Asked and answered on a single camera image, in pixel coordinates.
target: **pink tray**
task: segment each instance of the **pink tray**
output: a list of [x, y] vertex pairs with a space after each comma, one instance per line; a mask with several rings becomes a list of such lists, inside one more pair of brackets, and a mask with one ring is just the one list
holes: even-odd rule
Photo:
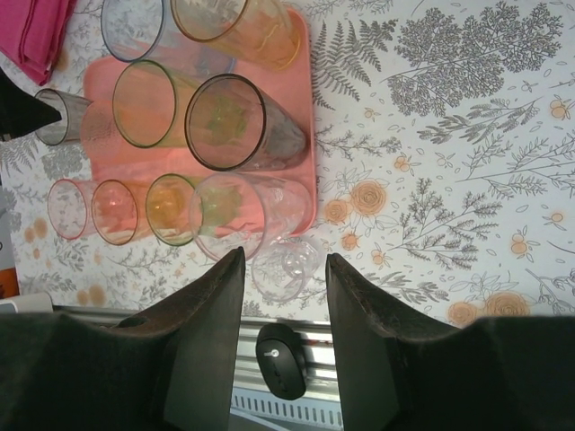
[[[238, 61], [233, 73], [245, 76], [279, 103], [294, 119], [307, 136], [310, 151], [298, 166], [284, 171], [258, 172], [286, 180], [301, 182], [310, 192], [312, 211], [294, 232], [305, 233], [314, 223], [317, 214], [317, 186], [315, 179], [314, 102], [312, 99], [312, 65], [309, 47], [309, 31], [305, 19], [290, 9], [289, 14], [299, 31], [302, 45], [294, 62], [285, 70], [271, 72], [256, 65]], [[91, 63], [84, 76], [84, 97], [93, 101], [111, 101], [114, 85], [126, 68], [113, 57], [105, 57]], [[175, 172], [195, 177], [206, 177], [212, 171], [201, 166], [188, 148], [173, 149], [161, 160], [132, 164], [102, 164], [92, 160], [92, 174], [96, 181], [109, 179], [153, 180], [165, 173]]]

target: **drinking glass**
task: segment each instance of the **drinking glass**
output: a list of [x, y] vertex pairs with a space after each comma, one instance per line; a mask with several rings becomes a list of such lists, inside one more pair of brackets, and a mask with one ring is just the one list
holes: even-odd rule
[[252, 280], [274, 303], [296, 299], [322, 264], [322, 253], [308, 241], [276, 242], [252, 260]]
[[48, 194], [48, 216], [62, 238], [77, 240], [96, 233], [90, 208], [97, 187], [94, 181], [59, 180], [54, 183]]
[[199, 180], [168, 173], [158, 178], [146, 197], [146, 217], [154, 235], [162, 242], [182, 246], [193, 240], [190, 202]]
[[46, 145], [76, 143], [80, 140], [80, 124], [91, 101], [74, 96], [68, 92], [59, 92], [45, 88], [36, 93], [36, 99], [58, 110], [62, 119], [36, 130], [36, 136]]
[[131, 63], [114, 89], [114, 120], [122, 136], [140, 148], [186, 146], [183, 121], [199, 83], [154, 61]]
[[194, 157], [213, 171], [282, 170], [305, 158], [296, 122], [248, 79], [215, 76], [198, 88], [186, 112]]
[[279, 0], [171, 0], [188, 38], [272, 70], [297, 56], [299, 33]]
[[104, 241], [125, 245], [149, 236], [146, 193], [149, 184], [107, 180], [93, 193], [93, 223]]
[[194, 241], [211, 259], [238, 247], [247, 259], [287, 238], [312, 209], [307, 189], [296, 181], [259, 175], [217, 173], [191, 197]]
[[126, 176], [122, 179], [130, 178], [135, 163], [157, 162], [172, 151], [159, 147], [143, 151], [130, 145], [116, 127], [110, 101], [95, 101], [88, 107], [82, 118], [80, 142], [92, 162], [93, 173], [95, 163], [106, 167], [125, 164], [122, 169]]
[[234, 60], [181, 34], [172, 18], [169, 0], [105, 0], [102, 36], [119, 61], [148, 59], [208, 78], [234, 67]]

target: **fern leaf print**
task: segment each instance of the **fern leaf print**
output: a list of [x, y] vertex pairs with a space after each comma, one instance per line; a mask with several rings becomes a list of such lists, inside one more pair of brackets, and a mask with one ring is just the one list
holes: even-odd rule
[[464, 99], [491, 96], [504, 72], [540, 70], [561, 44], [560, 17], [539, 4], [521, 18], [516, 5], [498, 2], [463, 25], [437, 8], [401, 27], [395, 51], [411, 69], [385, 79], [392, 101], [406, 116], [442, 117]]
[[394, 5], [394, 0], [351, 0], [349, 8], [353, 11], [386, 13]]
[[321, 90], [349, 96], [359, 101], [357, 84], [372, 85], [369, 71], [382, 71], [379, 52], [387, 52], [386, 42], [393, 40], [396, 21], [375, 22], [371, 24], [360, 20], [359, 29], [351, 21], [337, 21], [335, 31], [328, 41], [327, 24], [322, 29], [314, 44], [312, 62], [312, 84], [314, 86], [314, 102], [328, 110], [335, 110], [327, 102]]

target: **flower pattern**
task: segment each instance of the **flower pattern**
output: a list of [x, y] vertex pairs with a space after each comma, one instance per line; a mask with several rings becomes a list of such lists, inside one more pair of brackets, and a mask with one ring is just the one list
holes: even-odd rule
[[385, 205], [384, 188], [375, 181], [360, 182], [351, 191], [351, 204], [362, 216], [379, 214]]
[[[458, 327], [574, 314], [575, 0], [462, 3], [290, 0], [313, 35], [319, 202], [306, 235]], [[108, 55], [101, 6], [78, 0], [51, 88], [81, 94], [86, 67]], [[2, 55], [0, 66], [38, 90]], [[82, 147], [29, 135], [0, 151], [23, 293], [138, 310], [212, 265], [195, 244], [58, 238], [46, 196], [55, 180], [90, 177]], [[281, 306], [247, 281], [245, 315], [327, 319], [323, 268]]]

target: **cup rim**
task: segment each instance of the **cup rim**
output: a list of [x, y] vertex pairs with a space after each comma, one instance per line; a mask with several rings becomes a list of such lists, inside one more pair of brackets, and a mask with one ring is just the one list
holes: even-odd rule
[[154, 224], [150, 221], [150, 217], [149, 217], [149, 215], [148, 215], [147, 201], [148, 201], [148, 199], [149, 199], [149, 197], [150, 197], [151, 191], [154, 189], [154, 187], [155, 187], [160, 181], [162, 181], [162, 180], [164, 180], [164, 179], [166, 179], [166, 178], [168, 178], [168, 177], [172, 177], [172, 178], [175, 178], [175, 179], [178, 179], [178, 180], [183, 180], [184, 182], [186, 182], [187, 184], [189, 184], [190, 187], [194, 190], [194, 195], [196, 194], [196, 188], [194, 187], [194, 185], [192, 184], [192, 182], [190, 181], [190, 179], [186, 178], [186, 177], [183, 176], [183, 175], [180, 175], [179, 173], [166, 173], [166, 174], [162, 175], [161, 177], [158, 177], [158, 178], [152, 183], [152, 185], [150, 186], [150, 188], [148, 189], [148, 191], [147, 191], [147, 193], [146, 193], [146, 203], [145, 203], [145, 205], [146, 205], [146, 220], [147, 220], [147, 222], [148, 222], [148, 224], [149, 224], [149, 226], [150, 226], [150, 229], [151, 229], [152, 232], [154, 233], [154, 236], [155, 236], [160, 242], [163, 242], [164, 244], [170, 245], [170, 246], [172, 246], [172, 247], [183, 247], [184, 245], [188, 245], [188, 244], [190, 244], [191, 242], [194, 241], [195, 238], [194, 238], [194, 235], [193, 235], [193, 234], [191, 235], [191, 238], [190, 238], [188, 241], [186, 241], [186, 242], [182, 242], [182, 243], [178, 243], [178, 244], [175, 244], [175, 243], [173, 243], [173, 242], [168, 242], [168, 241], [165, 240], [165, 238], [156, 230]]
[[[96, 199], [96, 195], [98, 194], [98, 191], [100, 191], [100, 189], [110, 183], [117, 183], [119, 184], [121, 187], [123, 187], [124, 189], [126, 189], [130, 195], [130, 197], [132, 198], [132, 201], [134, 202], [134, 207], [136, 208], [136, 227], [134, 228], [134, 232], [132, 232], [132, 234], [130, 235], [130, 237], [124, 241], [124, 242], [112, 242], [110, 240], [108, 240], [108, 238], [101, 232], [99, 225], [96, 223], [96, 216], [95, 216], [95, 209], [94, 209], [94, 202]], [[91, 204], [91, 210], [92, 210], [92, 220], [93, 220], [93, 225], [96, 228], [96, 232], [98, 232], [98, 234], [100, 235], [100, 237], [106, 241], [108, 244], [110, 245], [115, 245], [115, 246], [120, 246], [120, 245], [126, 245], [128, 243], [130, 243], [134, 237], [136, 236], [137, 233], [137, 228], [139, 226], [140, 223], [140, 210], [137, 207], [137, 201], [136, 201], [136, 197], [134, 196], [134, 193], [132, 193], [132, 190], [129, 189], [129, 187], [122, 181], [120, 180], [106, 180], [104, 181], [102, 184], [100, 184], [96, 190], [93, 192], [93, 196], [92, 196], [92, 204]]]
[[157, 48], [158, 44], [160, 43], [160, 39], [162, 38], [162, 35], [164, 34], [164, 29], [165, 29], [165, 21], [166, 21], [166, 6], [164, 4], [164, 0], [156, 0], [159, 1], [160, 4], [162, 5], [162, 23], [160, 24], [160, 28], [158, 29], [157, 34], [155, 35], [155, 39], [154, 42], [150, 45], [150, 48], [141, 56], [136, 57], [136, 58], [123, 58], [121, 57], [119, 54], [117, 54], [115, 52], [114, 49], [112, 49], [111, 45], [108, 43], [108, 41], [106, 40], [106, 25], [104, 24], [104, 16], [106, 15], [106, 10], [107, 10], [107, 5], [110, 4], [111, 0], [104, 0], [104, 3], [102, 5], [102, 14], [100, 15], [100, 26], [102, 28], [102, 39], [104, 41], [104, 45], [106, 46], [106, 48], [109, 50], [109, 52], [112, 54], [112, 56], [114, 58], [116, 58], [118, 61], [121, 61], [123, 63], [133, 63], [135, 61], [140, 61], [145, 59], [148, 55], [150, 55], [150, 53], [152, 53], [154, 51], [154, 49]]
[[38, 99], [38, 96], [42, 93], [45, 92], [49, 92], [52, 94], [56, 94], [56, 96], [60, 99], [60, 101], [62, 102], [62, 105], [64, 105], [64, 109], [66, 110], [66, 118], [67, 118], [67, 123], [66, 123], [66, 132], [64, 133], [64, 135], [62, 136], [62, 138], [56, 142], [55, 144], [49, 144], [48, 142], [46, 142], [44, 139], [41, 138], [41, 136], [38, 134], [38, 130], [42, 130], [43, 128], [39, 128], [38, 130], [36, 130], [34, 132], [34, 135], [36, 135], [36, 137], [41, 141], [42, 144], [44, 145], [48, 145], [48, 146], [57, 146], [62, 144], [64, 141], [66, 141], [66, 136], [68, 136], [68, 132], [70, 131], [70, 110], [68, 109], [66, 102], [64, 101], [64, 98], [62, 97], [62, 95], [60, 94], [59, 91], [57, 90], [53, 90], [51, 88], [42, 88], [40, 90], [38, 90], [38, 92], [36, 92], [36, 94], [34, 95], [34, 99]]
[[[263, 196], [261, 195], [261, 193], [253, 186], [253, 184], [249, 181], [248, 177], [246, 175], [242, 175], [241, 173], [235, 173], [235, 172], [218, 172], [215, 173], [213, 175], [210, 175], [209, 177], [207, 177], [206, 179], [204, 179], [200, 184], [198, 184], [198, 187], [195, 188], [195, 193], [194, 196], [191, 198], [191, 202], [193, 202], [195, 197], [199, 197], [201, 199], [200, 195], [200, 188], [202, 186], [205, 187], [205, 185], [208, 183], [208, 181], [213, 180], [216, 177], [235, 177], [236, 179], [243, 181], [244, 183], [247, 184], [248, 187], [250, 187], [250, 189], [252, 189], [252, 191], [255, 193], [255, 195], [258, 197], [259, 203], [260, 203], [260, 207], [261, 207], [261, 212], [263, 213], [263, 231], [266, 232], [267, 228], [268, 228], [268, 222], [270, 220], [269, 218], [269, 214], [268, 211], [266, 209], [266, 206], [263, 205]], [[203, 204], [200, 201], [200, 205], [202, 207], [202, 220], [201, 220], [201, 224], [198, 227], [198, 231], [194, 232], [193, 229], [193, 224], [190, 223], [190, 225], [192, 226], [192, 236], [194, 239], [194, 242], [198, 245], [199, 249], [206, 255], [208, 256], [210, 259], [214, 260], [214, 261], [219, 261], [220, 259], [222, 259], [222, 257], [218, 257], [216, 256], [214, 253], [212, 253], [211, 251], [208, 250], [208, 248], [206, 247], [206, 245], [204, 244], [204, 242], [200, 239], [199, 237], [199, 229], [201, 229], [201, 225], [203, 224]], [[247, 254], [245, 256], [246, 261], [250, 260], [251, 258], [253, 258], [255, 255], [257, 255], [260, 250], [261, 247], [263, 245], [263, 239], [264, 236], [261, 237], [261, 241], [258, 244], [258, 246], [255, 248], [255, 250], [252, 253]]]
[[[168, 126], [168, 128], [166, 129], [166, 131], [162, 135], [162, 137], [160, 139], [158, 139], [157, 142], [154, 142], [151, 145], [141, 145], [141, 144], [137, 143], [136, 141], [134, 141], [130, 136], [128, 136], [128, 134], [126, 133], [124, 128], [121, 126], [121, 124], [119, 123], [117, 116], [116, 116], [116, 106], [117, 106], [116, 92], [118, 91], [118, 87], [120, 86], [120, 82], [122, 80], [122, 77], [124, 77], [125, 73], [127, 73], [128, 70], [130, 70], [132, 67], [141, 66], [143, 64], [147, 64], [147, 65], [157, 67], [158, 69], [160, 69], [160, 71], [168, 79], [168, 82], [170, 83], [170, 86], [172, 87], [172, 94], [173, 94], [172, 122], [170, 123], [170, 126]], [[131, 145], [133, 145], [137, 148], [154, 148], [155, 146], [158, 146], [162, 141], [164, 141], [164, 139], [170, 134], [170, 132], [172, 132], [173, 125], [175, 124], [175, 121], [176, 121], [177, 110], [178, 110], [178, 92], [176, 91], [175, 82], [172, 79], [172, 77], [170, 76], [168, 69], [163, 67], [161, 64], [156, 63], [153, 60], [138, 60], [138, 61], [135, 61], [133, 63], [130, 63], [129, 66], [126, 67], [122, 71], [121, 75], [118, 78], [118, 81], [116, 81], [116, 85], [114, 86], [114, 94], [112, 95], [112, 99], [111, 99], [111, 108], [112, 108], [112, 114], [114, 117], [114, 123], [116, 124], [116, 128], [118, 128], [119, 133], [122, 135], [122, 137], [124, 139], [126, 139]]]
[[[258, 100], [260, 101], [262, 123], [261, 123], [260, 138], [258, 139], [258, 143], [253, 148], [252, 152], [245, 159], [243, 159], [240, 163], [238, 163], [234, 166], [224, 168], [221, 166], [215, 166], [214, 164], [208, 162], [201, 155], [199, 155], [199, 153], [196, 151], [196, 148], [194, 147], [194, 144], [193, 144], [192, 138], [191, 138], [190, 119], [191, 119], [191, 115], [193, 113], [194, 106], [198, 102], [202, 93], [205, 90], [207, 90], [207, 88], [209, 88], [209, 86], [216, 84], [217, 82], [225, 80], [225, 79], [235, 79], [235, 80], [241, 81], [242, 83], [247, 84], [249, 87], [251, 87], [253, 92], [258, 97]], [[243, 166], [245, 166], [258, 153], [258, 151], [260, 151], [261, 147], [263, 146], [267, 128], [268, 128], [268, 111], [266, 109], [265, 100], [263, 99], [263, 95], [262, 95], [261, 90], [257, 87], [257, 85], [255, 85], [249, 79], [245, 78], [244, 76], [240, 76], [240, 75], [236, 75], [236, 74], [216, 75], [216, 76], [208, 79], [205, 83], [203, 83], [198, 88], [198, 90], [194, 93], [194, 95], [192, 96], [190, 103], [188, 104], [188, 108], [186, 109], [186, 117], [184, 120], [184, 135], [186, 136], [186, 144], [188, 145], [188, 148], [190, 149], [191, 154], [198, 161], [198, 163], [200, 163], [202, 166], [210, 169], [211, 171], [216, 171], [216, 172], [235, 171], [235, 170], [240, 169]]]
[[[52, 194], [52, 191], [54, 191], [54, 188], [57, 186], [60, 186], [62, 183], [67, 182], [72, 184], [75, 188], [77, 188], [77, 190], [80, 192], [80, 196], [82, 196], [82, 201], [84, 202], [84, 211], [85, 211], [85, 218], [84, 218], [84, 226], [82, 226], [82, 230], [80, 231], [80, 233], [76, 236], [65, 236], [64, 234], [62, 234], [58, 228], [56, 227], [56, 225], [54, 224], [54, 222], [52, 221], [52, 212], [50, 211], [50, 195]], [[50, 221], [50, 224], [52, 225], [52, 228], [56, 231], [56, 233], [61, 236], [62, 238], [64, 238], [65, 240], [68, 241], [74, 241], [77, 240], [78, 238], [81, 238], [83, 233], [85, 232], [86, 228], [88, 227], [88, 213], [90, 212], [90, 214], [92, 213], [90, 211], [90, 209], [88, 208], [88, 204], [86, 202], [86, 196], [84, 194], [84, 192], [82, 191], [82, 188], [78, 185], [78, 183], [76, 182], [76, 180], [70, 180], [68, 178], [64, 178], [62, 180], [58, 180], [56, 181], [54, 184], [52, 184], [52, 187], [50, 187], [50, 191], [48, 192], [48, 220]]]
[[207, 39], [197, 38], [197, 37], [193, 36], [186, 29], [186, 27], [181, 23], [180, 16], [176, 12], [178, 9], [177, 8], [177, 2], [178, 1], [179, 0], [170, 0], [170, 9], [172, 11], [173, 21], [176, 23], [176, 26], [178, 27], [178, 29], [180, 29], [181, 34], [183, 34], [184, 36], [186, 36], [187, 38], [189, 38], [191, 40], [194, 40], [195, 42], [209, 43], [209, 42], [214, 42], [216, 40], [224, 38], [224, 36], [226, 34], [228, 34], [230, 31], [232, 31], [237, 26], [237, 24], [242, 20], [243, 16], [245, 15], [245, 12], [247, 11], [248, 5], [249, 5], [251, 0], [243, 0], [242, 11], [237, 15], [237, 19], [234, 21], [234, 23], [232, 25], [230, 25], [229, 29], [226, 29], [225, 31], [223, 31], [222, 33], [218, 34], [217, 36], [215, 36], [213, 38], [207, 38]]

